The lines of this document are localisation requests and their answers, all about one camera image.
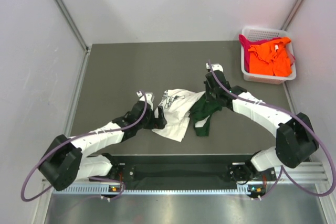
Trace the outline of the white and green t-shirt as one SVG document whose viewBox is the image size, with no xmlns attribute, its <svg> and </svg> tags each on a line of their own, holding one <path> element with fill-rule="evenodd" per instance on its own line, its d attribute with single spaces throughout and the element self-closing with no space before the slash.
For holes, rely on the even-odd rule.
<svg viewBox="0 0 336 224">
<path fill-rule="evenodd" d="M 221 111 L 217 101 L 207 101 L 206 94 L 184 89 L 165 90 L 154 115 L 164 126 L 152 132 L 178 142 L 184 138 L 189 123 L 199 137 L 209 136 L 212 115 Z"/>
</svg>

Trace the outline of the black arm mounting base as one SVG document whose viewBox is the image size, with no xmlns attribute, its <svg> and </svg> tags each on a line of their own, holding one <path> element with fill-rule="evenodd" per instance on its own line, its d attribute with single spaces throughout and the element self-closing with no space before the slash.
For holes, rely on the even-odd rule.
<svg viewBox="0 0 336 224">
<path fill-rule="evenodd" d="M 225 182 L 249 181 L 260 176 L 251 155 L 111 155 L 104 154 L 112 172 L 125 182 L 145 178 L 216 177 Z"/>
</svg>

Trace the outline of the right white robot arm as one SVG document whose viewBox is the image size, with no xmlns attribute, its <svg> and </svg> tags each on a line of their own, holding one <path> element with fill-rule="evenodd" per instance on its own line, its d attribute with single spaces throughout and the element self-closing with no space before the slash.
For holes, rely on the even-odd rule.
<svg viewBox="0 0 336 224">
<path fill-rule="evenodd" d="M 307 115 L 291 116 L 265 106 L 246 89 L 231 87 L 221 70 L 208 70 L 205 86 L 207 101 L 216 101 L 222 107 L 249 118 L 275 138 L 273 147 L 256 152 L 245 161 L 248 178 L 256 180 L 265 170 L 282 165 L 296 168 L 318 150 L 319 143 L 311 134 L 313 128 Z"/>
</svg>

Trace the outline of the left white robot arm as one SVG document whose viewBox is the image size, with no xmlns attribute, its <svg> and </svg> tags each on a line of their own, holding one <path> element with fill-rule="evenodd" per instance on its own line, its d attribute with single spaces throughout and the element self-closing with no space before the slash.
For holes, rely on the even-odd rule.
<svg viewBox="0 0 336 224">
<path fill-rule="evenodd" d="M 79 136 L 57 136 L 42 157 L 38 170 L 57 191 L 66 189 L 76 180 L 89 177 L 114 180 L 119 168 L 113 157 L 107 153 L 95 153 L 136 136 L 141 129 L 161 130 L 166 124 L 161 106 L 153 109 L 151 103 L 138 101 L 131 111 L 101 128 Z"/>
</svg>

